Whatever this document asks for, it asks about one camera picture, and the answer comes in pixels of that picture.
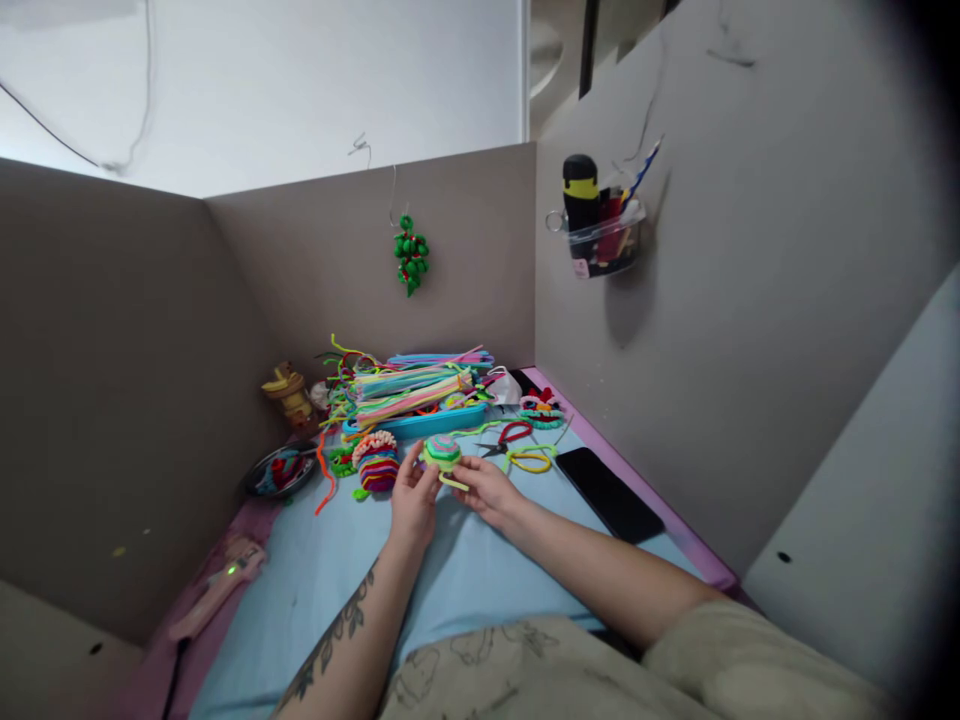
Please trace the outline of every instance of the person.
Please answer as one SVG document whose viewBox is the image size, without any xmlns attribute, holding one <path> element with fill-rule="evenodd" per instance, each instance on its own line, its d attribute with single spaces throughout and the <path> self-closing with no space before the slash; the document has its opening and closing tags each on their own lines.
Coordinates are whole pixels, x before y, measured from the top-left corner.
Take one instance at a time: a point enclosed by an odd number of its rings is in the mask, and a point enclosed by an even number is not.
<svg viewBox="0 0 960 720">
<path fill-rule="evenodd" d="M 544 616 L 419 648 L 384 692 L 436 523 L 437 466 L 407 453 L 389 537 L 281 698 L 278 720 L 631 717 L 879 718 L 880 691 L 680 568 L 525 498 L 498 467 L 464 457 L 457 500 L 539 563 L 640 662 L 569 618 Z"/>
</svg>

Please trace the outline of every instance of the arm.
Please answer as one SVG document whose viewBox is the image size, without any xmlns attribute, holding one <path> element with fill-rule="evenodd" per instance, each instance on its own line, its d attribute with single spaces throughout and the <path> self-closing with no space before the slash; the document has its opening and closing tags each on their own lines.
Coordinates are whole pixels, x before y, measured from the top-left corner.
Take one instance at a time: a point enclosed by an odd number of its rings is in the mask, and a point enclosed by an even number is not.
<svg viewBox="0 0 960 720">
<path fill-rule="evenodd" d="M 352 720 L 376 712 L 443 487 L 435 465 L 422 474 L 417 469 L 421 447 L 411 448 L 397 474 L 383 550 L 307 656 L 274 710 L 275 720 Z"/>
<path fill-rule="evenodd" d="M 498 467 L 465 457 L 455 491 L 607 626 L 639 648 L 655 643 L 682 615 L 725 596 L 656 555 L 578 525 L 528 500 Z"/>
</svg>

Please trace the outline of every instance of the blue plastic container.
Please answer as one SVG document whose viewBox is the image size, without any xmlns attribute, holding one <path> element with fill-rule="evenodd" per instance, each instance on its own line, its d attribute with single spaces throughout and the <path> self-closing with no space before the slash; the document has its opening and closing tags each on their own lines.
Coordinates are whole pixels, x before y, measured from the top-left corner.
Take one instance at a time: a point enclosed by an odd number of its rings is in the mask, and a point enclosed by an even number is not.
<svg viewBox="0 0 960 720">
<path fill-rule="evenodd" d="M 386 430 L 393 433 L 397 440 L 428 437 L 462 430 L 468 427 L 480 427 L 484 423 L 487 412 L 487 403 L 471 405 L 456 410 L 443 410 L 433 415 L 419 415 L 412 418 L 397 418 L 377 425 L 377 430 Z M 343 424 L 344 435 L 353 435 L 360 432 L 352 420 Z"/>
</svg>

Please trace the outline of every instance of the black phone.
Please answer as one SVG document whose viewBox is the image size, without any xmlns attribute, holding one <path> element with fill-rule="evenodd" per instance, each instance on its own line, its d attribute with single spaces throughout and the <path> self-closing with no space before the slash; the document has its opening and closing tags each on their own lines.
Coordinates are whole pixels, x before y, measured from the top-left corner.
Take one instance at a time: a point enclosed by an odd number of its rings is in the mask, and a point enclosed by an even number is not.
<svg viewBox="0 0 960 720">
<path fill-rule="evenodd" d="M 557 466 L 614 537 L 636 545 L 663 532 L 663 520 L 590 448 L 561 453 Z"/>
<path fill-rule="evenodd" d="M 513 379 L 516 380 L 520 386 L 520 397 L 529 395 L 531 390 L 536 390 L 538 393 L 540 392 L 537 384 L 527 377 L 527 374 L 523 370 L 511 370 L 510 374 L 513 375 Z"/>
</svg>

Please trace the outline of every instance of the pink glue gun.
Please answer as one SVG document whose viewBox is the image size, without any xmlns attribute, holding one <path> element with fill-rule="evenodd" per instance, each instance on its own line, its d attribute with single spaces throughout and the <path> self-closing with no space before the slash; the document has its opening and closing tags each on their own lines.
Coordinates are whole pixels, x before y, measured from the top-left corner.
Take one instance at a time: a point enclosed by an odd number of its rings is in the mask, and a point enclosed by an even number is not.
<svg viewBox="0 0 960 720">
<path fill-rule="evenodd" d="M 223 572 L 186 617 L 170 626 L 170 639 L 177 642 L 203 632 L 237 586 L 257 579 L 260 566 L 266 560 L 267 554 L 255 542 L 245 537 L 234 538 L 227 546 L 227 565 Z"/>
</svg>

